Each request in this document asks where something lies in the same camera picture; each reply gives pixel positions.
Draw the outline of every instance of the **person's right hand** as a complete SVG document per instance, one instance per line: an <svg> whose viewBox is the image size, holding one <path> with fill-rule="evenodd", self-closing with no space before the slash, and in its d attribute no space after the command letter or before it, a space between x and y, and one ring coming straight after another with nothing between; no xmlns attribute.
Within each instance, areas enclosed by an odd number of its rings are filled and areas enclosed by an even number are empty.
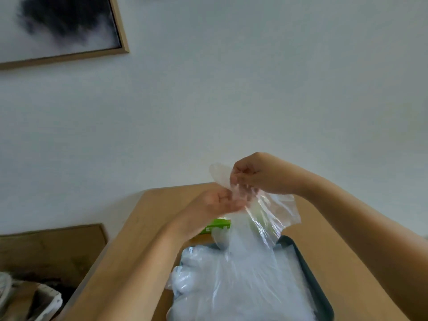
<svg viewBox="0 0 428 321"><path fill-rule="evenodd" d="M230 183L260 188L267 193L303 195L313 176L271 154L256 152L235 163Z"/></svg>

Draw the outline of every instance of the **table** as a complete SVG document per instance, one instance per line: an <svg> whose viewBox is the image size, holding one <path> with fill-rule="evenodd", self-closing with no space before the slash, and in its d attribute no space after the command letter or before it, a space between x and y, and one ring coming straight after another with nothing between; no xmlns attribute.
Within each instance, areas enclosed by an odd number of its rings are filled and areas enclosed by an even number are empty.
<svg viewBox="0 0 428 321"><path fill-rule="evenodd" d="M146 191L99 259L97 268L84 281L86 285L79 289L73 305L60 316L61 321L94 320L161 226L200 192L214 187L214 183L205 183ZM300 197L296 202L302 223L287 228L283 234L296 242L333 306L335 320L408 320L313 205ZM210 235L200 235L183 247L208 242ZM165 320L172 298L171 291L163 292L153 321Z"/></svg>

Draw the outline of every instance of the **person's left arm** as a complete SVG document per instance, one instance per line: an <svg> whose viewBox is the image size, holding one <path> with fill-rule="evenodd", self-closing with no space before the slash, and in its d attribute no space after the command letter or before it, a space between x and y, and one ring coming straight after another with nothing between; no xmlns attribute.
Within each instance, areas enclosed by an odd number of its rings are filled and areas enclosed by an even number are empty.
<svg viewBox="0 0 428 321"><path fill-rule="evenodd" d="M245 204L244 200L233 200L232 193L224 188L196 197L158 232L97 320L150 321L183 243L213 219L241 210Z"/></svg>

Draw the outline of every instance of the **dark teal tray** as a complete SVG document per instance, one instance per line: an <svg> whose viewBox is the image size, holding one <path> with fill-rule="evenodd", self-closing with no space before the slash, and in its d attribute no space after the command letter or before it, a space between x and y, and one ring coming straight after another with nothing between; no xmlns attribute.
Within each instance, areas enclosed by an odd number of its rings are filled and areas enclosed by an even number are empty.
<svg viewBox="0 0 428 321"><path fill-rule="evenodd" d="M311 291L311 295L315 303L315 317L318 321L333 321L333 308L331 307L330 302L328 301L327 297L319 286L317 280L315 279L315 276L313 275L312 271L309 269L309 266L303 258L302 254L300 253L299 248L297 248L296 243L294 243L292 238L283 235L279 238L276 244L280 244L283 248L286 248L288 246L294 246L297 258L299 259L300 266L302 267L303 274L305 275L305 278L308 282L309 290ZM220 249L215 243L207 245L207 247L213 249Z"/></svg>

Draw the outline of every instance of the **person's right arm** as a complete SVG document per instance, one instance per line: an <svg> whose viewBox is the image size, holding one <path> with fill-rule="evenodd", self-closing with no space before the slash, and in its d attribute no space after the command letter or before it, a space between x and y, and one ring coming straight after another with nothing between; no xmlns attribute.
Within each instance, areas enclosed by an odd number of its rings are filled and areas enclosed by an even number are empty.
<svg viewBox="0 0 428 321"><path fill-rule="evenodd" d="M311 202L411 320L428 320L428 241L334 183L267 153L239 160L232 184Z"/></svg>

